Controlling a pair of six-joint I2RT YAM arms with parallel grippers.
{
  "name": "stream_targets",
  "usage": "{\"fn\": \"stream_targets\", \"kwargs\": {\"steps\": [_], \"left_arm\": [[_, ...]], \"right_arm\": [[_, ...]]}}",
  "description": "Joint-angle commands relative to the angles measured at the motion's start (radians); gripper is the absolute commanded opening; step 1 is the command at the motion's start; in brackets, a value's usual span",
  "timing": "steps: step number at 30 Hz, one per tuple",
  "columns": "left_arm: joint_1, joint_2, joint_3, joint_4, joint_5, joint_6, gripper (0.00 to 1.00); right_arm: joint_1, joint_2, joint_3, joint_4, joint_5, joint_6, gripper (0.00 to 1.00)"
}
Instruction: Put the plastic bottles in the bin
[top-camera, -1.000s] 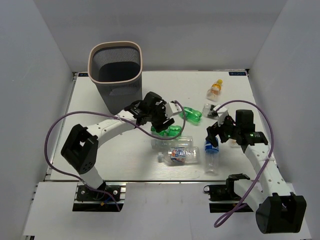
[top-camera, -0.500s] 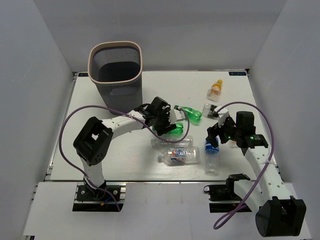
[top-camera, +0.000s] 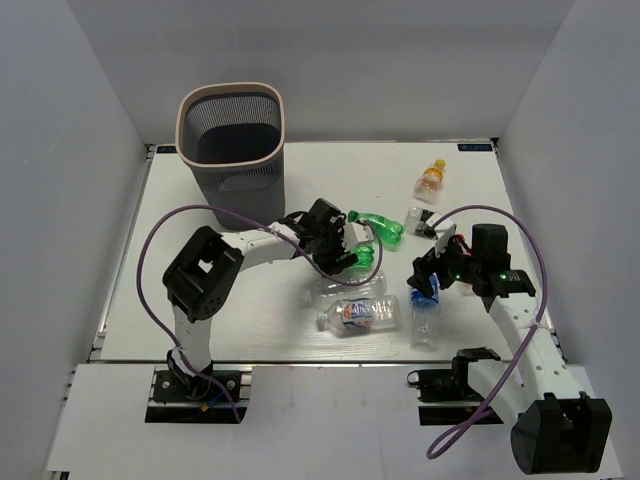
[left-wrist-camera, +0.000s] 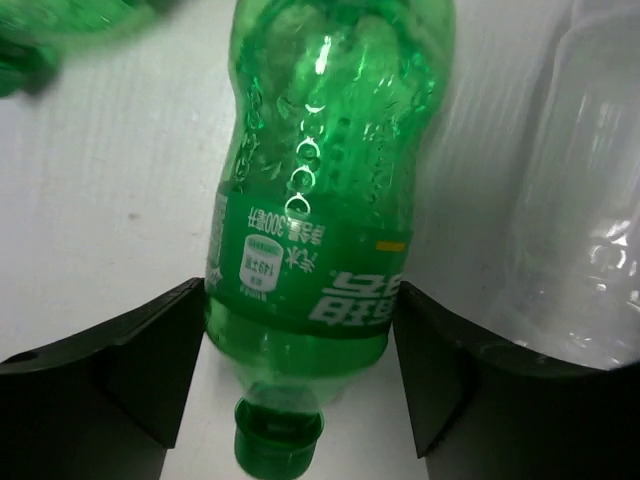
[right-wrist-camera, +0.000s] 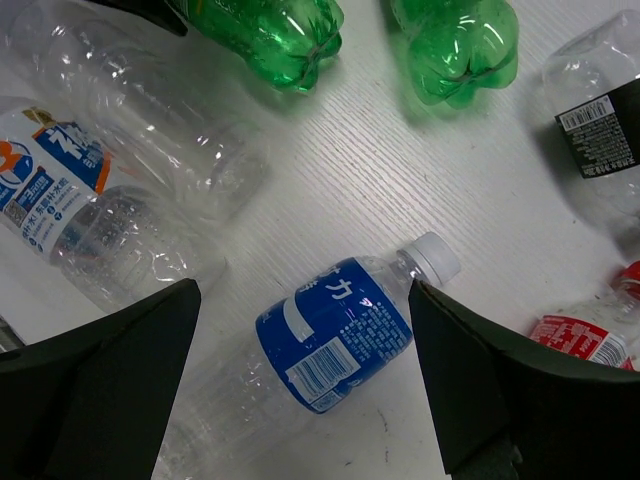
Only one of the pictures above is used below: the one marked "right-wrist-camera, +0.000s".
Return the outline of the clear bottle orange blue label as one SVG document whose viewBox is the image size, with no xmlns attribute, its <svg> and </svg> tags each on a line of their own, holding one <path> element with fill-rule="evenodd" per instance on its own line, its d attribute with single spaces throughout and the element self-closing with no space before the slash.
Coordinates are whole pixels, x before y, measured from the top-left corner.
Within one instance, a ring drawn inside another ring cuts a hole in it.
<svg viewBox="0 0 640 480">
<path fill-rule="evenodd" d="M 75 121 L 1 99 L 1 222 L 106 313 L 226 267 L 201 227 Z"/>
</svg>

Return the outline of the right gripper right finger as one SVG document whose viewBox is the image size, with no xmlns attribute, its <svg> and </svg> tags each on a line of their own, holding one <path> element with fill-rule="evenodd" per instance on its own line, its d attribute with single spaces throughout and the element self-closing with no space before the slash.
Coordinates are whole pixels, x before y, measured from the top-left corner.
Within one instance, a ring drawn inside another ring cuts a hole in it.
<svg viewBox="0 0 640 480">
<path fill-rule="evenodd" d="M 542 346 L 422 281 L 409 306 L 454 479 L 635 479 L 639 376 Z"/>
</svg>

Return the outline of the clear unlabeled plastic bottle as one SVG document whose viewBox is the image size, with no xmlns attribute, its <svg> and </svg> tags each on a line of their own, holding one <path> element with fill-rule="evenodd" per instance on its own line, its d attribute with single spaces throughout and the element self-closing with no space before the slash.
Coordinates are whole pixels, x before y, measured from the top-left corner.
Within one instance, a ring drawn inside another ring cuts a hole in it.
<svg viewBox="0 0 640 480">
<path fill-rule="evenodd" d="M 31 88 L 203 220 L 233 217 L 265 178 L 254 125 L 78 2 L 2 2 L 1 55 Z"/>
</svg>

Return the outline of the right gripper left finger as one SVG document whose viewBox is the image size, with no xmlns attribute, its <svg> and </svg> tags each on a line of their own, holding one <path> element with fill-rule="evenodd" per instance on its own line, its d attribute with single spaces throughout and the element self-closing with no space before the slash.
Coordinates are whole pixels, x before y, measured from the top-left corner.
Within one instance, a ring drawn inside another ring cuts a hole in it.
<svg viewBox="0 0 640 480">
<path fill-rule="evenodd" d="M 200 305 L 197 283 L 184 279 L 2 353 L 2 478 L 150 478 Z"/>
</svg>

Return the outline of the green plastic bottle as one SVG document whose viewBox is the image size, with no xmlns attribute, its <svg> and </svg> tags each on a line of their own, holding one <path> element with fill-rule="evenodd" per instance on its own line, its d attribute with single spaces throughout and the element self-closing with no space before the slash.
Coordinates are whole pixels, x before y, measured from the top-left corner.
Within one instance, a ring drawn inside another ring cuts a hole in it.
<svg viewBox="0 0 640 480">
<path fill-rule="evenodd" d="M 313 89 L 320 64 L 335 57 L 342 46 L 344 13 L 335 0 L 171 1 L 169 5 L 278 90 Z"/>
<path fill-rule="evenodd" d="M 519 20 L 509 1 L 392 1 L 406 45 L 406 72 L 425 105 L 471 105 L 518 72 Z"/>
</svg>

